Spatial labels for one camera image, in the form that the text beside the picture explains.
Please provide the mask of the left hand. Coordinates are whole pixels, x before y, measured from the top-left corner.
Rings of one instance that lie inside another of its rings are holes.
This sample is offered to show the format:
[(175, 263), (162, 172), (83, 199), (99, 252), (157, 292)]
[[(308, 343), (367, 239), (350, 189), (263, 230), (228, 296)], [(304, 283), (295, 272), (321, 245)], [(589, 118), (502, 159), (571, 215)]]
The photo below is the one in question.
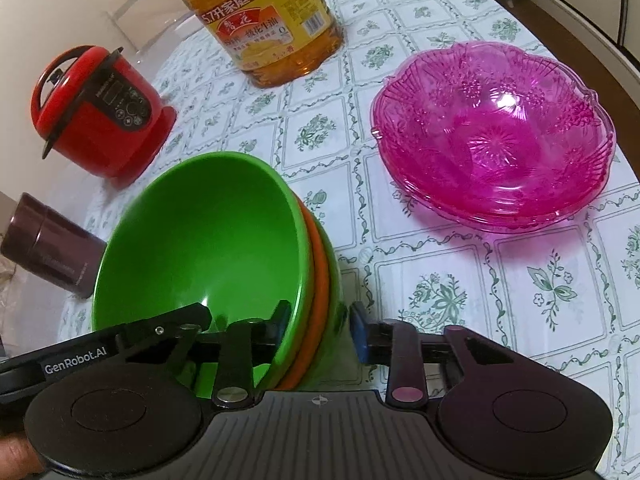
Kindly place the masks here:
[(41, 474), (42, 463), (24, 434), (9, 434), (0, 440), (1, 480), (26, 479)]

